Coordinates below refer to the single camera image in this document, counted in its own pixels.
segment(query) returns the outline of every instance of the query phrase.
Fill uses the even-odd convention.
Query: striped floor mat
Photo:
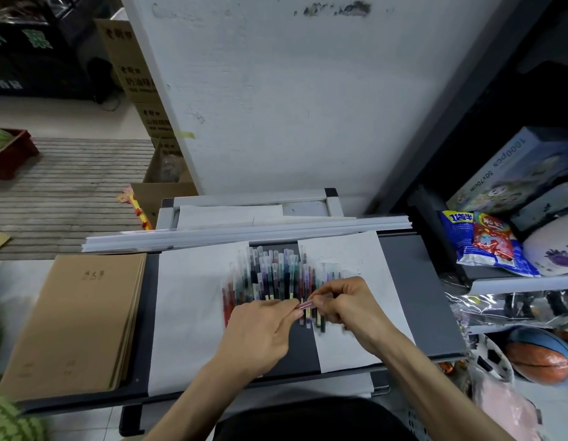
[[[0,231],[12,237],[0,260],[53,259],[80,252],[94,233],[141,230],[133,208],[116,197],[142,181],[150,140],[33,141],[40,156],[0,181]]]

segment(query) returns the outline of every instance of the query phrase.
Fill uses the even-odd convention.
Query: notebook stack
[[[126,377],[146,254],[53,262],[0,392],[13,401],[114,390]]]

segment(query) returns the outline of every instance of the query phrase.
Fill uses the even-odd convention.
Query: hand
[[[296,305],[298,300],[292,299],[236,306],[213,360],[248,382],[264,375],[288,353],[290,327],[303,313]]]
[[[328,293],[336,297],[323,296]],[[374,356],[380,357],[381,341],[398,332],[361,277],[330,281],[314,291],[309,299],[313,299],[319,314],[330,322],[344,324]]]

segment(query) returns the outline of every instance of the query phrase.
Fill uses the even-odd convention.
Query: desk
[[[400,235],[396,233],[381,235],[379,239],[417,346],[435,362],[462,357],[465,351],[464,340],[421,237],[409,232]],[[271,249],[286,247],[297,251],[295,243],[270,246]],[[25,413],[57,413],[107,406],[138,405],[178,397],[180,393],[153,397],[148,395],[158,263],[159,254],[148,255],[126,382],[111,392],[20,402],[19,405]],[[295,323],[290,331],[288,354],[272,371],[252,382],[249,387],[385,369],[380,363],[321,374],[312,331]]]

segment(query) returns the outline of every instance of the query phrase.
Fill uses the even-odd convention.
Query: snack bag
[[[439,216],[457,250],[458,264],[502,267],[525,277],[540,277],[508,224],[481,212],[444,210]]]

